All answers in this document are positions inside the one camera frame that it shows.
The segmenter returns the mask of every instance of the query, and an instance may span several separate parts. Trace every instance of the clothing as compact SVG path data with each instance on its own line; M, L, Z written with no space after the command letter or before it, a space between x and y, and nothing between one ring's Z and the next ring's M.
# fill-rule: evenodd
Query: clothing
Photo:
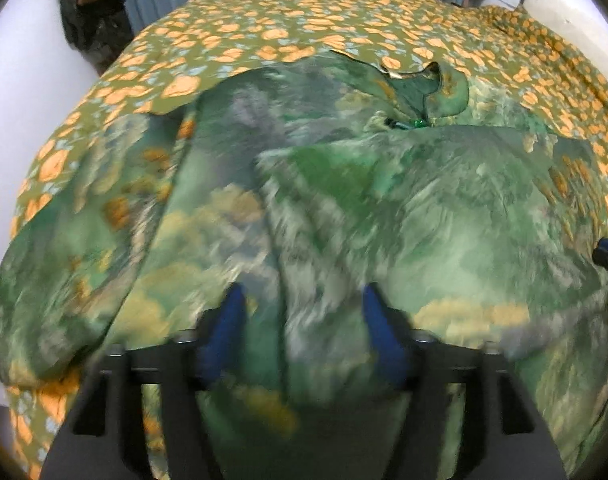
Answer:
M133 40L123 1L59 0L66 41L81 51L100 75Z
M608 387L595 168L588 143L446 63L391 73L331 52L244 72L166 116L117 120L18 233L0 271L0 375L40 386L113 342L158 344L237 280L241 362L203 399L227 477L335 478L341 465L366 479L388 460L404 399L373 373L364 283L469 345L583 301L586 322L520 362L575 457ZM577 401L563 418L562 398ZM163 473L154 388L145 401ZM329 417L337 433L319 440Z

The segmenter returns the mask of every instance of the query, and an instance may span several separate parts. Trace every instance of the green garment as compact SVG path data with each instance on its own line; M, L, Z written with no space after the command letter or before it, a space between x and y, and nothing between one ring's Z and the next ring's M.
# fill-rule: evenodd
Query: green garment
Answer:
M227 478L376 478L405 400L373 371L364 283L473 346L579 304L518 362L573 465L608 389L604 192L588 143L503 95L442 64L389 76L329 53L118 120L4 258L1 377L35 386L112 342L157 344L235 280L242 360L201 397ZM144 406L159 418L155 388Z

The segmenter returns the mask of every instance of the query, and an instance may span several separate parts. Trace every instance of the black gripper frame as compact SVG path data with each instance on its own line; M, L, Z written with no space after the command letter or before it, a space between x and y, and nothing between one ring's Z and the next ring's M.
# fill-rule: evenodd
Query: black gripper frame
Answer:
M245 318L241 286L193 330L165 344L115 346L88 375L46 456L40 480L155 480L148 460L142 384L159 384L172 480L223 480L205 431L196 391L207 390L237 349Z

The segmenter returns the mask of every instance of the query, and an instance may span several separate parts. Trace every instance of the floral bedspread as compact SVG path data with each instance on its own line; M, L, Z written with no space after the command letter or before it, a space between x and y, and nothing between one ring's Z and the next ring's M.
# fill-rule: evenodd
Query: floral bedspread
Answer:
M230 75L329 49L391 72L445 60L469 78L504 88L558 134L591 141L608 213L608 83L525 12L435 0L192 0L142 31L39 150L11 234L64 188L116 118L163 114ZM15 450L32 478L77 384L70 374L38 391L8 388ZM269 404L261 409L271 412Z

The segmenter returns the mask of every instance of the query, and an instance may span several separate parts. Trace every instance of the green dress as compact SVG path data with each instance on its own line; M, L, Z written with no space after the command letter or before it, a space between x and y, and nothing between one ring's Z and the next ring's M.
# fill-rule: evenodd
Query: green dress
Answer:
M604 193L589 143L444 63L388 73L327 53L244 72L117 120L19 232L0 376L39 386L113 342L158 344L238 281L241 361L200 396L226 478L376 478L406 402L375 373L361 317L377 281L455 344L573 314L545 351L516 343L573 466L608 392L608 275L590 258ZM144 397L161 476L156 388Z

